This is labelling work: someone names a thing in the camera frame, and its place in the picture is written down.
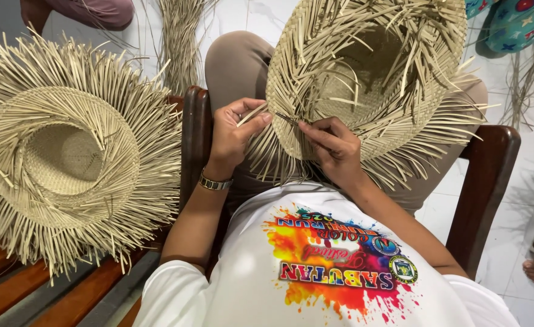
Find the hand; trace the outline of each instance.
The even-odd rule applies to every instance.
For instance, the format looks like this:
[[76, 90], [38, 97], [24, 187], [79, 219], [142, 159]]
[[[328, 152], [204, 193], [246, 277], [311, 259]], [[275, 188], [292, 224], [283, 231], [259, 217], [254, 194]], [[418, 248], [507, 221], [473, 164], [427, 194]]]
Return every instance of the hand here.
[[338, 117], [298, 125], [314, 147], [321, 169], [337, 186], [351, 192], [370, 180], [360, 165], [360, 139]]
[[213, 167], [220, 167], [221, 171], [229, 173], [227, 179], [232, 175], [234, 168], [245, 159], [248, 140], [253, 134], [260, 133], [273, 120], [273, 116], [265, 112], [237, 127], [237, 123], [240, 122], [239, 115], [245, 118], [264, 103], [264, 100], [243, 98], [215, 112], [213, 145], [207, 167], [212, 163]]

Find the white t-shirt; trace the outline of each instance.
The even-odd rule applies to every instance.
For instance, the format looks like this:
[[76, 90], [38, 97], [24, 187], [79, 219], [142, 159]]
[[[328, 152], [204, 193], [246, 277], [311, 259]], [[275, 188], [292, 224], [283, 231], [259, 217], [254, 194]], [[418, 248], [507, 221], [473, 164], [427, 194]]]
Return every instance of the white t-shirt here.
[[503, 300], [441, 275], [321, 184], [288, 184], [233, 216], [208, 283], [171, 261], [148, 279], [134, 326], [519, 327]]

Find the unfinished straw hat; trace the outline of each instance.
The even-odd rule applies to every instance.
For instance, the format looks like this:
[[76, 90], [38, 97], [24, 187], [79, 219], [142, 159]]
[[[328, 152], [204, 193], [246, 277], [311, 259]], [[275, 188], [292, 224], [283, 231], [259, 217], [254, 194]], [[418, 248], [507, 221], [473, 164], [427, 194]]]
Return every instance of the unfinished straw hat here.
[[0, 248], [51, 276], [123, 267], [177, 213], [181, 114], [123, 54], [18, 42], [0, 44]]
[[[293, 121], [337, 116], [361, 139], [362, 168], [406, 186], [414, 170], [426, 176], [423, 156], [442, 154], [434, 144], [469, 141], [449, 125], [483, 121], [458, 110], [474, 104], [441, 103], [468, 82], [458, 70], [465, 32], [463, 0], [300, 0], [269, 64], [268, 109]], [[311, 146], [277, 115], [249, 154], [260, 179], [313, 173]], [[272, 160], [275, 176], [259, 164]]]

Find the right hand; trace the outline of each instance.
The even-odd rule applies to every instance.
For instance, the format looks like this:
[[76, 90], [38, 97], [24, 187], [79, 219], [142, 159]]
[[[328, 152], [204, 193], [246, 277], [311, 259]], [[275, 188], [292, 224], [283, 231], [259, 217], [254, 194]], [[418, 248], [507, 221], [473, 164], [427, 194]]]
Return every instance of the right hand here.
[[360, 165], [360, 139], [338, 117], [298, 125], [314, 147], [321, 169], [337, 186], [350, 192], [370, 181]]

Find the wristwatch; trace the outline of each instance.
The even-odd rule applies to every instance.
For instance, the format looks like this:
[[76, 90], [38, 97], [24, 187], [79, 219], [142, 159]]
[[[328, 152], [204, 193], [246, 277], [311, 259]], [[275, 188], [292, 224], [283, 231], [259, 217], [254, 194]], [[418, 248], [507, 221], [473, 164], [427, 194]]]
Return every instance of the wristwatch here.
[[204, 188], [209, 189], [209, 190], [219, 191], [219, 190], [228, 189], [233, 184], [233, 179], [224, 180], [222, 182], [217, 182], [215, 180], [210, 180], [204, 177], [203, 174], [204, 174], [205, 168], [206, 166], [203, 168], [203, 171], [200, 173], [200, 177], [198, 178], [198, 183]]

